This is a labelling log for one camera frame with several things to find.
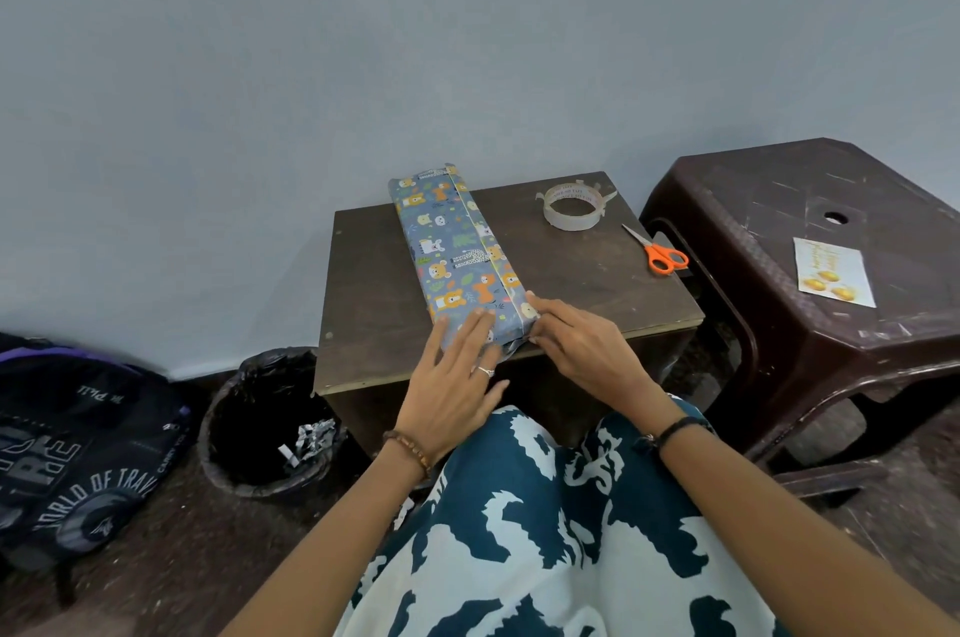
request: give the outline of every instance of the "trash can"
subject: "trash can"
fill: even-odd
[[[273,349],[244,361],[200,425],[203,471],[237,497],[286,503],[324,495],[347,429],[313,396],[311,347]]]

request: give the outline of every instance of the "wrapping paper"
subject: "wrapping paper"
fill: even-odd
[[[467,315],[484,307],[496,314],[487,339],[504,357],[516,351],[537,312],[457,168],[390,180],[389,188],[430,318],[450,316],[443,348]]]

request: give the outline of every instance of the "brown plastic stool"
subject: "brown plastic stool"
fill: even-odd
[[[640,220],[689,255],[703,312],[740,343],[706,415],[750,459],[846,398],[866,431],[822,464],[876,457],[960,390],[960,215],[856,146],[680,158]],[[876,308],[798,291],[794,237],[861,251]]]

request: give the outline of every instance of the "backpack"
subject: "backpack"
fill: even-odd
[[[0,554],[45,570],[112,539],[191,444],[163,377],[0,333]]]

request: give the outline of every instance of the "orange scissors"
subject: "orange scissors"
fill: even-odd
[[[657,243],[650,242],[643,235],[637,234],[626,225],[624,230],[630,232],[633,238],[639,242],[643,249],[647,251],[647,261],[650,263],[650,270],[661,276],[668,276],[675,270],[685,270],[690,264],[690,258],[673,248],[665,248]]]

